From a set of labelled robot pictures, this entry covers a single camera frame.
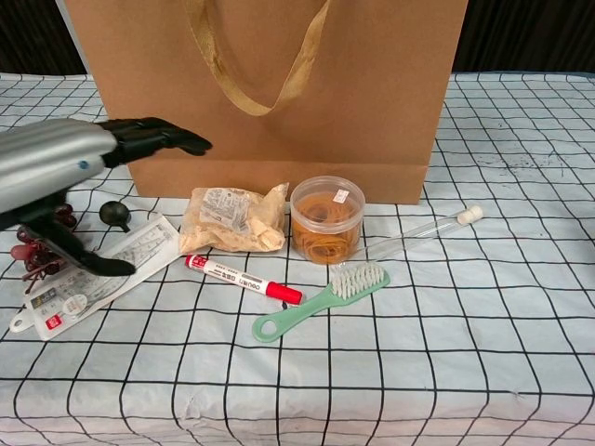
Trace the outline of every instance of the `red marker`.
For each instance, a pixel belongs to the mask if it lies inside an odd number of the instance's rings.
[[[248,290],[256,291],[262,295],[283,300],[288,304],[299,305],[299,302],[301,302],[302,293],[298,290],[280,285],[279,283],[265,281],[237,269],[221,265],[208,258],[187,256],[186,266],[190,269],[198,269],[204,274],[217,277],[225,282],[243,286]]]

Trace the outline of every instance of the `brown paper bag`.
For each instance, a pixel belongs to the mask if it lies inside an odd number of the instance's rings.
[[[69,0],[111,118],[211,140],[131,165],[143,195],[318,175],[415,203],[467,0]]]

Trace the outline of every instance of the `robotic hand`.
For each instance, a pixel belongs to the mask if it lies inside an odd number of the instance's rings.
[[[91,124],[56,119],[0,133],[0,230],[22,224],[74,265],[99,276],[134,274],[133,265],[103,258],[54,219],[66,191],[105,167],[139,160],[162,148],[195,156],[211,143],[158,118]]]

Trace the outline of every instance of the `gold ribbon handle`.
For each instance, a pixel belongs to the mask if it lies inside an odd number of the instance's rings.
[[[221,59],[213,28],[206,13],[206,0],[186,0],[185,7],[190,21],[192,35],[198,45],[206,65],[215,77],[218,85],[227,98],[240,110],[252,116],[264,116],[275,108],[287,104],[297,98],[306,88],[312,66],[318,54],[323,34],[326,13],[331,0],[325,0],[320,10],[312,19],[304,35],[304,41],[297,53],[291,70],[285,77],[283,87],[272,107],[261,104],[250,98],[231,78],[229,71]]]

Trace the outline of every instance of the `plastic container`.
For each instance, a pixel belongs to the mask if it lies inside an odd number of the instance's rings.
[[[314,177],[291,194],[292,244],[308,260],[334,265],[357,249],[364,193],[341,177]]]

